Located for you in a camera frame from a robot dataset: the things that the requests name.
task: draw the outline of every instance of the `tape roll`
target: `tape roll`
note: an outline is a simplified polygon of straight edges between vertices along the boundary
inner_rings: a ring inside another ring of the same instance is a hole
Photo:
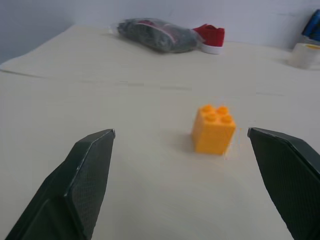
[[[308,69],[318,63],[318,57],[320,57],[320,46],[297,43],[288,64],[295,68]]]

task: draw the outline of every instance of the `table surface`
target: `table surface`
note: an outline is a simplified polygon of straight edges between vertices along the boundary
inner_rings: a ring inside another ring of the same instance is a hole
[[[291,240],[261,178],[248,127],[320,152],[319,71],[290,53],[227,42],[222,55],[160,54],[106,29],[73,26],[0,66],[0,238],[88,134],[116,139],[93,240]],[[229,107],[225,156],[195,154],[199,106]]]

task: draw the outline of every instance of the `plastic bag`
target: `plastic bag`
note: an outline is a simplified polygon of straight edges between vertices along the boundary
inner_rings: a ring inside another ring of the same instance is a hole
[[[118,23],[118,33],[166,53],[183,53],[195,49],[201,37],[192,29],[156,18],[132,18]]]

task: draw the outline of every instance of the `yellow lego brick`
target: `yellow lego brick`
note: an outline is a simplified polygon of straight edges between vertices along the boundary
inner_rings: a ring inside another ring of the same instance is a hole
[[[226,152],[235,129],[236,123],[226,106],[215,109],[211,105],[205,105],[199,108],[191,134],[195,152],[222,155]]]

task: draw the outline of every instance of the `red shoe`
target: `red shoe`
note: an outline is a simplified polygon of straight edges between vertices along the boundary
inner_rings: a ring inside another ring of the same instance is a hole
[[[209,24],[204,24],[194,28],[204,40],[201,45],[201,50],[208,54],[220,54],[223,49],[225,39],[225,29],[216,28]]]

